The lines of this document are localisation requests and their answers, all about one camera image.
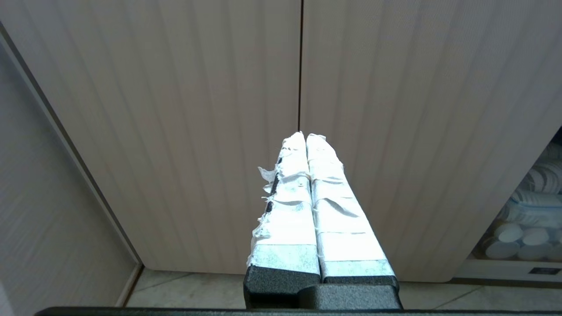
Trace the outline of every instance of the tiled floor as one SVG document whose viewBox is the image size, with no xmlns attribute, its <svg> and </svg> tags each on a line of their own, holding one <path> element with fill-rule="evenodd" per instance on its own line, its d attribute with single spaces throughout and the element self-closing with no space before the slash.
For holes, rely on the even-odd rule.
<svg viewBox="0 0 562 316">
<path fill-rule="evenodd" d="M 244 309 L 243 278 L 145 269 L 127 306 Z M 547 288 L 402 283 L 400 299 L 406 309 L 562 310 L 562 290 Z"/>
</svg>

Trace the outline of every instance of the wooden cabinet door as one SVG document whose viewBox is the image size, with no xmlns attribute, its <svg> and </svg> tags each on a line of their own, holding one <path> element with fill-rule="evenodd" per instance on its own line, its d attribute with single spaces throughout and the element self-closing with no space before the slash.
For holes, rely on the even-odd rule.
<svg viewBox="0 0 562 316">
<path fill-rule="evenodd" d="M 448 281 L 562 123 L 559 1 L 305 0 L 301 122 L 400 280 Z"/>
<path fill-rule="evenodd" d="M 17 1 L 0 20 L 144 264 L 243 273 L 297 129 L 291 1 Z"/>
</svg>

